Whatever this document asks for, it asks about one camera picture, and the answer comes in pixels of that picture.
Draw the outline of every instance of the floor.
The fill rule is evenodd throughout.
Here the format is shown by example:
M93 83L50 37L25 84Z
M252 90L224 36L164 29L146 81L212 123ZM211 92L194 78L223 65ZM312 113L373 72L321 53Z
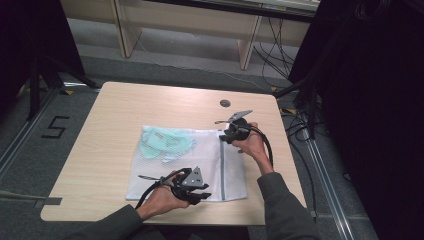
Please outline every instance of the floor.
M114 25L73 19L69 19L68 21L74 35L74 39L77 43L78 51L83 60L87 76L100 82L114 80L115 78L119 78L121 81L137 82L137 79L150 77L153 83L162 84L160 81L163 81L164 78L177 79L181 72L187 73L190 71L200 71L203 74L200 76L204 76L204 78L181 79L181 81L187 81L187 84L193 87L205 87L212 89L223 88L228 90L228 88L234 86L234 91L258 93L270 93L273 89L272 86L279 89L290 85L287 80L282 79L281 75L271 67L267 65L264 66L263 60L256 53L252 54L248 70L241 70L237 43L234 39L145 29L140 37L139 45L136 47L131 57L124 59L121 57L116 28ZM256 44L256 47L258 50L260 49L259 43ZM272 44L263 44L263 48L265 51L270 51L272 49ZM284 47L284 50L291 58L294 59L298 48ZM161 75L157 78L152 77L154 74L145 76L143 74L145 74L146 69L139 69L139 65L137 64L146 63L152 64L151 66L153 70L150 70L150 72L155 72L154 69L157 69L157 74L161 74L160 69L163 66L167 69L175 69L173 74L171 73L170 76ZM279 106L285 109L293 109L292 100L295 96L296 92L285 98L279 99ZM90 91L84 92L83 90L81 91L81 94L79 94L79 98L89 99L89 102L93 102L95 97L95 93ZM75 106L75 101L79 101L79 98L76 100L74 98L73 102L63 96L59 96L59 98L64 99L63 102L65 102L65 106L69 111L79 111L78 107ZM27 114L24 109L27 109L27 107L28 93L24 93L21 100L17 101L14 106L14 109L19 109L19 111L14 111L12 109L9 116L0 122L1 152L6 150L8 143L12 141L14 136L23 126L23 122ZM90 108L88 107L83 109L87 112L78 114L86 116ZM53 114L50 112L58 114L55 111L56 110L47 110L47 114ZM78 128L81 127L80 125L82 125L83 122L84 118L73 124L75 124L77 126L76 128ZM288 135L299 129L299 118L294 118L291 114L283 114L283 122L285 128L290 129ZM294 146L292 146L292 153L295 158L296 167L299 171L299 178L304 190L308 208L311 210L311 214L316 214L318 216L316 222L322 238L378 239L360 203L360 200L356 195L354 187L343 176L343 164L337 155L337 150L331 142L330 133L328 133L325 129L325 124L318 125L316 133L317 139L315 143L318 146L322 162L328 172L328 176L331 181L330 185L335 189L336 197L338 197L339 204L346 215L348 226L351 231L351 234L344 235L338 228L339 225L337 224L337 218L334 216L334 210L331 207L332 204L328 202L328 193L325 191L325 188L328 186L318 174L316 163L311 158L311 150L307 141L303 141L305 133L299 130L291 137L291 140L294 143ZM72 147L72 139L75 140L76 136L77 132L71 137L71 140L69 140L70 142L63 143L64 148L70 150ZM60 156L60 158L63 159L63 161L66 160L66 156ZM4 183L7 181L17 180L11 177L9 177L9 179L5 178L3 182L0 182L0 190L3 190L2 186L4 187ZM25 205L25 202L22 201L4 200L1 196L0 200L0 204L4 206L9 206L8 204L10 204L22 209L31 208ZM8 237L14 235L16 231L10 230L13 228L12 225L9 225L9 229L1 229L1 226L4 223L3 221L7 220L0 218L0 239L9 239ZM249 233L252 240L265 238L265 229L260 226L249 227Z

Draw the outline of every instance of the person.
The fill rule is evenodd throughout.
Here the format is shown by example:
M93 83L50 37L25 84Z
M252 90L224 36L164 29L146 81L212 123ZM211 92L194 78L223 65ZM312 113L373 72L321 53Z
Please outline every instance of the person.
M235 140L232 145L240 148L239 153L250 155L261 172L262 176L257 181L264 199L267 239L320 239L309 213L290 193L281 174L274 172L262 138L251 131L246 140ZM143 231L142 234L150 234L148 237L144 236L145 238L135 236L141 235L137 231L140 231L144 221L173 209L188 206L188 202L179 200L172 194L169 186L162 185L156 188L138 209L127 205L63 239L165 239L155 231Z

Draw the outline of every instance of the black device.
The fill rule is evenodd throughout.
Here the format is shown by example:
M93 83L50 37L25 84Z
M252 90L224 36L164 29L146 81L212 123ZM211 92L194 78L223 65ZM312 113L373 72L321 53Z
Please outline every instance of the black device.
M171 187L171 192L174 196L180 200L187 201L191 205L198 204L202 199L207 199L212 194L211 193L194 193L195 190L204 190L209 187L208 184L203 182L202 173L200 168L196 167L194 170L191 168L182 168L178 171L174 171L166 177L161 177L159 179L146 177L139 175L140 178L148 180L157 180L152 186L150 186L141 196L140 201L138 202L136 209L139 208L147 195L152 192L155 188L168 185Z
M224 130L224 135L220 135L219 139L221 141L227 142L228 144L231 144L234 140L243 141L246 140L249 135L250 131L254 131L259 134L259 136L262 138L262 141L264 141L269 155L269 161L271 162L271 166L274 166L274 160L272 156L272 150L271 150L271 144L268 141L268 138L266 135L259 130L257 127L253 126L252 124L249 124L246 119L243 117L247 114L251 113L252 110L242 111L242 112L236 112L234 113L227 121L216 121L215 124L218 123L227 123L227 129Z

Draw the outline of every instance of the left hand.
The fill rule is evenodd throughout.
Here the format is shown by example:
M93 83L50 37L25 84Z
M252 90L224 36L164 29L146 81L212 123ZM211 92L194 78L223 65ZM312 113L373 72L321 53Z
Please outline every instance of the left hand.
M147 201L137 209L143 220L153 216L167 213L177 208L187 208L189 203L174 196L167 185L157 187Z

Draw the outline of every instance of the right hand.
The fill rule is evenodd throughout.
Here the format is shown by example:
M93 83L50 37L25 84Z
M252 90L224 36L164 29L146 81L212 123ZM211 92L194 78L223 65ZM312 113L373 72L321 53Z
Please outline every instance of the right hand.
M258 128L258 124L255 122L249 124ZM250 134L246 140L234 140L231 144L235 147L240 148L239 153L244 152L249 156L253 157L253 159L258 164L259 170L261 170L262 175L267 174L269 172L274 172L271 163L268 159L268 156L266 155L264 142L257 132L250 131Z

